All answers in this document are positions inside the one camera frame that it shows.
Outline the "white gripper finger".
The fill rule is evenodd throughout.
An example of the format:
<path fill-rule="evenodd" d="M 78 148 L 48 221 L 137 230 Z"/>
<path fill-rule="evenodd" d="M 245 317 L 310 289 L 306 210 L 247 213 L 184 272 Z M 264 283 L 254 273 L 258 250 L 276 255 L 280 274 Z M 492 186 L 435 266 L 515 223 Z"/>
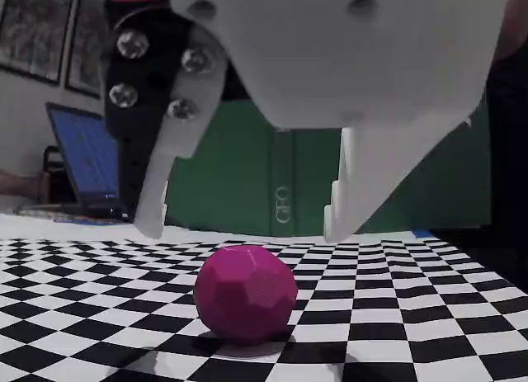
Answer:
<path fill-rule="evenodd" d="M 473 134 L 468 117 L 356 123 L 341 131 L 323 236 L 468 228 Z"/>
<path fill-rule="evenodd" d="M 228 57 L 203 26 L 169 8 L 107 8 L 105 19 L 103 116 L 117 142 L 118 196 L 142 235 L 161 238 L 172 164 L 197 150 Z"/>

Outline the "white pink gripper body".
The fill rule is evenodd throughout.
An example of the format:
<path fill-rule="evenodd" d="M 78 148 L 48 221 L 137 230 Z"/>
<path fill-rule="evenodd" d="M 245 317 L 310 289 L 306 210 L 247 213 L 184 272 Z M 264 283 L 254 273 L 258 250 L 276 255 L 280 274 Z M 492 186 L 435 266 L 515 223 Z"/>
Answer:
<path fill-rule="evenodd" d="M 460 121 L 481 100 L 507 0 L 168 0 L 288 128 Z"/>

